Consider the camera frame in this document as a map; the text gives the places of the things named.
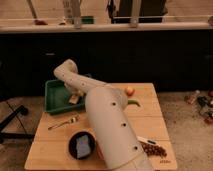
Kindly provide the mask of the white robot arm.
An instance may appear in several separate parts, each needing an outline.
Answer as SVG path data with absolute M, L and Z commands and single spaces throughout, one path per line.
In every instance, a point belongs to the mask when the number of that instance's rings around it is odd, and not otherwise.
M 54 75 L 86 94 L 86 114 L 110 171 L 154 171 L 125 115 L 128 98 L 121 89 L 80 75 L 70 59 L 57 66 Z

